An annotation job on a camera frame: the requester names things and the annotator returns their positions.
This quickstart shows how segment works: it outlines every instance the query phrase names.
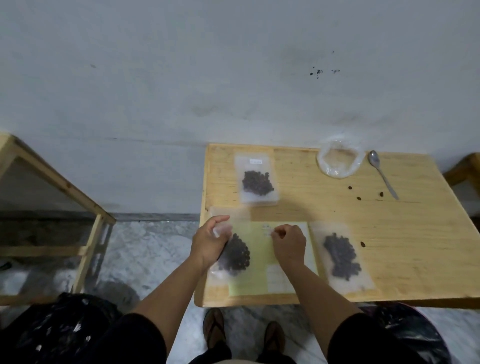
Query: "black pants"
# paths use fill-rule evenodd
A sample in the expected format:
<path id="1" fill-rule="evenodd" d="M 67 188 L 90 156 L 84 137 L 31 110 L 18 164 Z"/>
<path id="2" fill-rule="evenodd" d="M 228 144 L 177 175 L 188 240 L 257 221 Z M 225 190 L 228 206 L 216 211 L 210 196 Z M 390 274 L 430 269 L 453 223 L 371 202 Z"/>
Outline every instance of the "black pants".
<path id="1" fill-rule="evenodd" d="M 190 364 L 213 364 L 232 358 L 232 352 L 224 341 L 219 341 L 212 349 L 208 349 L 202 355 L 193 359 Z M 289 356 L 278 351 L 267 351 L 260 354 L 256 360 L 265 364 L 295 364 Z"/>

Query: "spoon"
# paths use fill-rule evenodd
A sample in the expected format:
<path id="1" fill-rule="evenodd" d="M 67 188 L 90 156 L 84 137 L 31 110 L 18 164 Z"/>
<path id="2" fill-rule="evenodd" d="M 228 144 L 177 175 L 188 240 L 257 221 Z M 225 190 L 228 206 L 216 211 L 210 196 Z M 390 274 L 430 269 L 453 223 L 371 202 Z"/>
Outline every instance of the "spoon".
<path id="1" fill-rule="evenodd" d="M 394 189 L 392 188 L 392 186 L 390 186 L 390 183 L 388 182 L 388 179 L 385 177 L 385 175 L 382 173 L 382 170 L 380 169 L 380 157 L 378 156 L 377 152 L 375 152 L 374 150 L 372 150 L 369 154 L 368 154 L 368 161 L 370 162 L 370 164 L 372 166 L 374 166 L 375 168 L 377 168 L 377 171 L 380 172 L 380 175 L 382 176 L 382 178 L 384 179 L 385 181 L 385 184 L 387 185 L 387 188 L 388 190 L 390 191 L 390 193 L 392 194 L 393 198 L 395 200 L 398 200 L 398 196 L 397 194 L 395 193 Z"/>

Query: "black sleeve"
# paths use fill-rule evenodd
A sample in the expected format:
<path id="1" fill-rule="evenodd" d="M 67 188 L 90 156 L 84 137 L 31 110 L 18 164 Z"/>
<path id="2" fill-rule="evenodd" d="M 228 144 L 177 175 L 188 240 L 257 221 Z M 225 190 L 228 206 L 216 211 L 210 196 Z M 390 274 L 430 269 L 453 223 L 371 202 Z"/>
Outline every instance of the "black sleeve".
<path id="1" fill-rule="evenodd" d="M 426 363 L 366 314 L 355 314 L 336 329 L 328 345 L 327 360 L 329 364 Z"/>
<path id="2" fill-rule="evenodd" d="M 165 364 L 167 348 L 157 327 L 146 317 L 127 314 L 118 319 L 81 361 L 89 364 Z"/>

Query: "yellow paper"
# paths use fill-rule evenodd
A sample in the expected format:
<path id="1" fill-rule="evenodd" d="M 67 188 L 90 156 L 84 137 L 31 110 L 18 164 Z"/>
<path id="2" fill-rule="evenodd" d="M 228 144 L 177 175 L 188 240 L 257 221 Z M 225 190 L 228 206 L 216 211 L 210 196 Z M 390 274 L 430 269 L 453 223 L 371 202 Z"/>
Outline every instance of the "yellow paper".
<path id="1" fill-rule="evenodd" d="M 270 236 L 271 230 L 282 224 L 298 225 L 301 228 L 307 238 L 305 264 L 318 274 L 306 222 L 250 222 L 248 229 L 233 225 L 233 232 L 238 234 L 250 250 L 250 265 L 245 271 L 229 280 L 230 296 L 294 292 L 275 258 Z"/>

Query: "foot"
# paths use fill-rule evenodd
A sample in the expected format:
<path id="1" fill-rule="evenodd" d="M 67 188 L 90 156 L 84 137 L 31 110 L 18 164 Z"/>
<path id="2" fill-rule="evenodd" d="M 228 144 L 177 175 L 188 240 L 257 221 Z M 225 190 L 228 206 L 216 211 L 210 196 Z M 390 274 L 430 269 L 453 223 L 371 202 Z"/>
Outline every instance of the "foot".
<path id="1" fill-rule="evenodd" d="M 285 350 L 285 333 L 276 321 L 271 321 L 265 329 L 264 352 L 276 351 L 283 354 Z"/>
<path id="2" fill-rule="evenodd" d="M 225 336 L 225 321 L 218 308 L 208 310 L 204 319 L 204 338 L 207 348 L 213 348 L 219 341 L 227 341 Z"/>

